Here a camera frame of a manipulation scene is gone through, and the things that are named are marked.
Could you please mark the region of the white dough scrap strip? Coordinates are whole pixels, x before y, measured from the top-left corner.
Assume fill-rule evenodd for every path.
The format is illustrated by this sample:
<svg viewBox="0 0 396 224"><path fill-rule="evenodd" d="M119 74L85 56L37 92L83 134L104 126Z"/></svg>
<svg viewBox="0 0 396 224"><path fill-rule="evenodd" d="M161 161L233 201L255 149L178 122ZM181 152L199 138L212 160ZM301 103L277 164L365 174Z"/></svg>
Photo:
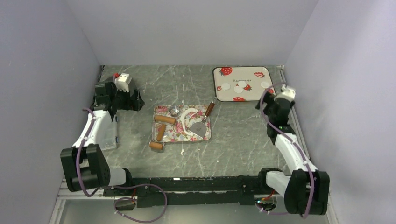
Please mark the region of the white dough scrap strip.
<svg viewBox="0 0 396 224"><path fill-rule="evenodd" d="M185 110L181 116L180 116L180 121L182 123L182 128L185 134L189 135L189 136L193 136L194 133L190 132L187 130L187 126L186 126L186 116L190 113L192 113L192 115L195 115L196 113L198 113L199 110L195 109L195 108L189 108L187 110Z"/></svg>

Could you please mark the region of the wooden handled dough scraper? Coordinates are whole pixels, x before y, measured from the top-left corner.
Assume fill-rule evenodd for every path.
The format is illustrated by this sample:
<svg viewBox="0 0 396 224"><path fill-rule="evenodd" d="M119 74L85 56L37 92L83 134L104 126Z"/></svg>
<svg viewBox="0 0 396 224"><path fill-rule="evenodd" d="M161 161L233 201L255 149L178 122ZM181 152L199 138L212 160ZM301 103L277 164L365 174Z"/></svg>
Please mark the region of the wooden handled dough scraper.
<svg viewBox="0 0 396 224"><path fill-rule="evenodd" d="M211 103L208 105L206 112L205 112L203 118L201 119L201 121L193 123L190 127L187 128L188 131L191 131L193 134L195 134L196 136L198 136L200 138L205 137L206 131L207 131L206 122L207 122L207 119L209 118L209 116L215 106L216 100L217 100L217 98L215 97L211 101Z"/></svg>

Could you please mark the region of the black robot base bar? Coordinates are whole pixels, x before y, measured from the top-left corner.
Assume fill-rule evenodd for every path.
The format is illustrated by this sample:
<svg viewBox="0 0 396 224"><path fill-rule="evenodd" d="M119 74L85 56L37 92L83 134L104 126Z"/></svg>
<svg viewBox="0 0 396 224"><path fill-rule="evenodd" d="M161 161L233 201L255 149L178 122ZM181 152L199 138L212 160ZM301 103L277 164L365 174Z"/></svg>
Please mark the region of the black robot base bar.
<svg viewBox="0 0 396 224"><path fill-rule="evenodd" d="M254 205L275 193L262 175L220 177L139 177L121 187L107 188L105 197L133 196L138 208L160 205L228 204Z"/></svg>

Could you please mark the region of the floral print tray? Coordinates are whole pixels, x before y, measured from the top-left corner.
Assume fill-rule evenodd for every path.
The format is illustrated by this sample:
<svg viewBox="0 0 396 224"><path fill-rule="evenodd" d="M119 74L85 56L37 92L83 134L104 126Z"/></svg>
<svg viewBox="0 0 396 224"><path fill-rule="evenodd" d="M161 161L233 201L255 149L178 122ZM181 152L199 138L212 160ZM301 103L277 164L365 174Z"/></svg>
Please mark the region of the floral print tray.
<svg viewBox="0 0 396 224"><path fill-rule="evenodd" d="M206 121L206 133L203 138L197 136L189 130L196 122L200 122L207 110L207 105L176 105L179 112L171 115L174 110L172 105L158 105L154 108L152 140L156 140L160 128L165 126L165 131L161 139L162 142L187 142L209 140L212 136L211 123Z"/></svg>

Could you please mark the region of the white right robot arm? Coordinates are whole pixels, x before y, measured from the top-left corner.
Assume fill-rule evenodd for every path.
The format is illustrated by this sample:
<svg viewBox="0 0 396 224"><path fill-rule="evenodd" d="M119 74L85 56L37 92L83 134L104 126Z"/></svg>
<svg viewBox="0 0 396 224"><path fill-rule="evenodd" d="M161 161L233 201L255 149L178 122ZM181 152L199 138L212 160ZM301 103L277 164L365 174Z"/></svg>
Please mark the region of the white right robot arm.
<svg viewBox="0 0 396 224"><path fill-rule="evenodd" d="M275 168L266 168L257 187L264 194L272 190L280 194L290 214L301 217L325 215L330 177L313 165L299 145L296 133L288 123L293 105L293 99L277 98L267 92L256 106L267 123L267 136L281 152L290 171L290 175L285 175Z"/></svg>

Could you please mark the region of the wooden rolling pin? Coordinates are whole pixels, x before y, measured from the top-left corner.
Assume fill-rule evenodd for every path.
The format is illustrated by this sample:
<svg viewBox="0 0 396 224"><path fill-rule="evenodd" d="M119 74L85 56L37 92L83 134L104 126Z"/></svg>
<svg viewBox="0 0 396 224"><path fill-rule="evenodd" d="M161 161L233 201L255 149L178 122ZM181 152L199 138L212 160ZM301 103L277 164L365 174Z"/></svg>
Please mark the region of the wooden rolling pin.
<svg viewBox="0 0 396 224"><path fill-rule="evenodd" d="M165 143L163 142L163 137L165 135L165 130L168 125L175 125L176 118L163 116L163 115L155 115L154 116L154 124L160 124L157 134L154 136L149 143L149 147L158 152L162 152L164 149Z"/></svg>

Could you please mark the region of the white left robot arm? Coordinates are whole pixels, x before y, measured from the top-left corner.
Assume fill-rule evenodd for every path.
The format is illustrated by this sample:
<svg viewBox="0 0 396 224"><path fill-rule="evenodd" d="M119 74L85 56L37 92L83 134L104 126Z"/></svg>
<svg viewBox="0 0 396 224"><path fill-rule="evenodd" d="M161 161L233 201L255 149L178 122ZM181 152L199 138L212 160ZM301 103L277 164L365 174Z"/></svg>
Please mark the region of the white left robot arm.
<svg viewBox="0 0 396 224"><path fill-rule="evenodd" d="M88 119L81 135L72 147L60 153L69 191L86 194L88 189L115 187L122 196L133 192L134 182L129 170L110 168L102 151L107 141L118 142L115 134L108 136L110 129L116 129L116 112L139 111L144 104L134 80L95 84L93 103L85 109Z"/></svg>

